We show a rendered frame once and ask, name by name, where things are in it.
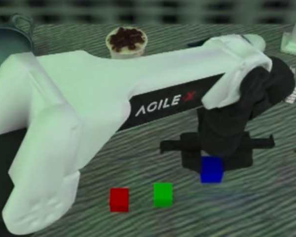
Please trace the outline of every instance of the green cube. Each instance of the green cube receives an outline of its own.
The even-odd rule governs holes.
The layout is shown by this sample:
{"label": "green cube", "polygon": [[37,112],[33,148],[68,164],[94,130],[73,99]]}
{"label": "green cube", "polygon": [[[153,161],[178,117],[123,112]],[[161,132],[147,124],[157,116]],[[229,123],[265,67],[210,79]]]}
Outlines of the green cube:
{"label": "green cube", "polygon": [[173,203],[172,183],[153,184],[154,207],[169,207]]}

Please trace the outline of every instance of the pot handle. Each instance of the pot handle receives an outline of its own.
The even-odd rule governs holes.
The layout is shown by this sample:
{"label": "pot handle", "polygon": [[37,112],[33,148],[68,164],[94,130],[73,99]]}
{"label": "pot handle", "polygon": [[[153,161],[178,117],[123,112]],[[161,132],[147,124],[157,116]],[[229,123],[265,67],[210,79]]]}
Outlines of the pot handle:
{"label": "pot handle", "polygon": [[27,16],[27,15],[23,15],[20,13],[15,13],[13,14],[10,19],[9,19],[9,24],[13,25],[15,28],[24,31],[22,28],[20,28],[20,26],[18,25],[18,21],[19,20],[24,20],[29,24],[29,29],[27,30],[27,34],[29,35],[29,37],[32,39],[33,37],[33,31],[34,31],[34,27],[35,27],[35,23],[32,17]]}

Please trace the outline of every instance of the pot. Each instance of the pot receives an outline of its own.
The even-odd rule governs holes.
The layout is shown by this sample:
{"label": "pot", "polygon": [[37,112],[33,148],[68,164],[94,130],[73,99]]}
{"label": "pot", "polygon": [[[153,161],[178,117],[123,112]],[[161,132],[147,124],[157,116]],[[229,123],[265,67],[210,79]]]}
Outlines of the pot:
{"label": "pot", "polygon": [[[24,20],[29,24],[28,30],[23,30],[18,21]],[[7,23],[0,24],[0,65],[12,54],[32,52],[35,54],[32,40],[34,21],[23,14],[14,14]]]}

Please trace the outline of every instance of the brown topping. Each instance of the brown topping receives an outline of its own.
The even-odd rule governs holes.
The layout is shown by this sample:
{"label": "brown topping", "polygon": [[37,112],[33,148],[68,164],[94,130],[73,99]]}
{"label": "brown topping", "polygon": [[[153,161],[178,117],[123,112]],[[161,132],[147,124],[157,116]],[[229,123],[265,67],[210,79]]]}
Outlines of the brown topping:
{"label": "brown topping", "polygon": [[136,29],[126,29],[120,27],[115,35],[110,38],[110,44],[113,50],[120,52],[123,47],[129,50],[136,49],[136,43],[144,43],[143,33]]}

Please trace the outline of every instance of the cup with brown topping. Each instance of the cup with brown topping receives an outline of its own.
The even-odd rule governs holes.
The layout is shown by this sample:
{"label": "cup with brown topping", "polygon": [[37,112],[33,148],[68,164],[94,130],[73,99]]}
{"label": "cup with brown topping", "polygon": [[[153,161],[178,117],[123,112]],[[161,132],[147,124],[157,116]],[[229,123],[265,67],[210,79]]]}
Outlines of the cup with brown topping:
{"label": "cup with brown topping", "polygon": [[147,35],[135,27],[119,27],[106,38],[106,45],[113,59],[140,57],[145,52],[147,43]]}

